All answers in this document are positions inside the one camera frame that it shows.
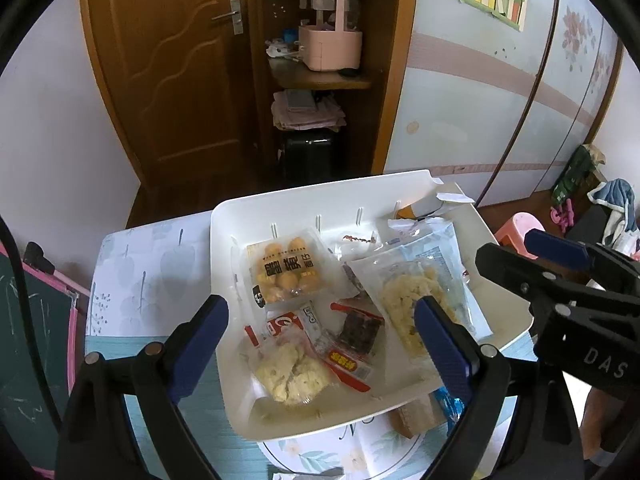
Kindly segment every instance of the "door lock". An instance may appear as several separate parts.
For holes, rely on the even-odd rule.
[[[216,22],[217,20],[231,16],[231,22],[234,24],[234,34],[237,36],[244,32],[244,27],[242,26],[242,9],[240,7],[240,0],[231,0],[230,3],[231,12],[225,12],[224,14],[214,16],[211,21]]]

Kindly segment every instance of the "red label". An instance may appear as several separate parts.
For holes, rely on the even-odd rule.
[[[277,335],[280,335],[282,329],[286,326],[289,326],[290,324],[295,324],[300,330],[304,330],[302,322],[293,312],[281,314],[280,316],[267,321],[267,330],[269,330],[269,333],[275,337]]]

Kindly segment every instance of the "pink stool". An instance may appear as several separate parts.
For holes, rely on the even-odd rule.
[[[498,229],[498,232],[495,234],[495,239],[498,240],[500,245],[510,244],[518,251],[518,254],[535,260],[537,256],[529,253],[524,247],[524,235],[532,229],[545,230],[538,219],[532,214],[516,213]]]

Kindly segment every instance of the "green chalkboard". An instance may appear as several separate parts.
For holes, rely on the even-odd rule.
[[[68,401],[66,345],[74,298],[25,272],[40,359],[60,416]],[[14,274],[0,254],[0,418],[32,466],[52,470],[58,434],[27,350]]]

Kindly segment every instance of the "plastic packaging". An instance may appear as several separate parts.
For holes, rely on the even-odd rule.
[[[270,305],[269,310],[286,310],[287,301],[309,298],[322,288],[330,288],[337,297],[357,294],[312,230],[248,246],[243,267],[249,297],[261,308]]]
[[[335,384],[330,368],[295,326],[284,327],[277,337],[260,345],[252,370],[271,398],[287,406],[308,404]]]
[[[342,329],[335,338],[336,342],[361,356],[369,355],[385,319],[340,303],[332,303],[331,310],[345,314]]]
[[[332,303],[331,309],[345,314],[351,311],[356,312],[356,309],[337,303]],[[359,311],[358,314],[367,317],[369,320],[377,320],[377,328],[380,328],[384,321],[382,317],[368,314],[363,310]],[[341,382],[359,392],[368,392],[370,390],[369,379],[374,367],[369,363],[367,354],[371,352],[370,347],[373,346],[375,341],[375,334],[370,337],[368,351],[357,352],[338,340],[339,336],[336,337],[333,333],[322,328],[311,301],[305,303],[299,310],[285,312],[268,320],[266,330],[263,333],[256,334],[249,325],[244,327],[244,331],[252,345],[257,348],[263,348],[265,344],[268,348],[273,345],[274,339],[279,339],[285,332],[287,333],[287,338],[291,338],[292,333],[296,334],[296,337],[303,336],[303,338],[306,338],[306,342],[310,345],[314,355],[324,361]],[[260,382],[268,390],[268,385],[262,380]]]
[[[380,235],[377,231],[363,231],[357,228],[341,233],[338,236],[338,241],[332,247],[334,257],[340,261],[345,274],[350,282],[358,289],[358,292],[363,292],[364,287],[351,270],[349,262],[367,258],[380,247],[382,247],[382,243],[380,242]]]
[[[444,386],[438,388],[433,393],[433,396],[438,401],[442,413],[447,418],[447,436],[449,436],[460,420],[462,412],[465,411],[465,403],[453,397]]]
[[[388,250],[350,263],[414,364],[429,359],[414,324],[415,302],[423,296],[434,296],[452,320],[474,333],[453,224],[428,220],[388,242]]]

